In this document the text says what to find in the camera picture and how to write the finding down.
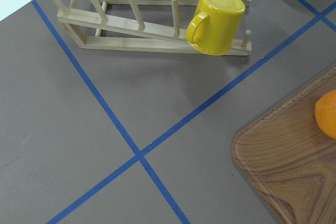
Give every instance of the gray table surface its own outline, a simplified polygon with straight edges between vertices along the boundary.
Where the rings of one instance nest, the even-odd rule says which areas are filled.
[[[252,0],[237,33],[253,32],[247,57],[80,49],[50,0],[10,15],[0,223],[279,223],[230,144],[336,61],[335,1]],[[140,10],[172,26],[171,7]],[[181,7],[182,28],[194,11]],[[108,12],[133,18],[129,6]]]

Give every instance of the mug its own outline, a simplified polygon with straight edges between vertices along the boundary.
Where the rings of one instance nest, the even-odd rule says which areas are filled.
[[[186,40],[205,54],[224,55],[232,49],[244,13],[241,0],[199,0]]]

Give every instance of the tray rim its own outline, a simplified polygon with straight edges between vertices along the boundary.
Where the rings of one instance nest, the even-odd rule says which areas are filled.
[[[253,121],[250,125],[241,130],[233,139],[231,143],[231,156],[238,167],[243,171],[247,177],[249,183],[259,192],[259,195],[265,200],[268,207],[278,216],[283,223],[296,223],[291,214],[284,207],[284,205],[277,199],[276,195],[272,193],[272,190],[268,187],[267,183],[262,180],[257,171],[253,167],[252,163],[244,155],[243,144],[250,136],[261,130],[269,122],[276,119],[282,113],[287,111],[293,105],[302,100],[305,96],[312,91],[320,87],[323,83],[336,75],[336,63],[328,67],[325,71],[317,75],[313,80],[305,84],[302,88],[294,92],[292,95],[275,105],[272,109]],[[258,181],[259,188],[256,188],[253,181]],[[274,197],[267,197],[264,194],[273,195]]]

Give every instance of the orange fruit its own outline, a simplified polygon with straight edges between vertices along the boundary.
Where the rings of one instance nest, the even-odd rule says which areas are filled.
[[[320,130],[336,139],[336,90],[322,96],[315,105],[315,120]]]

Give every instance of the wooden tray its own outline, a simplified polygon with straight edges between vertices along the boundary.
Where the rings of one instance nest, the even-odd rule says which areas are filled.
[[[232,142],[232,157],[282,223],[336,223],[336,140],[314,118],[336,89],[336,65],[279,104]]]

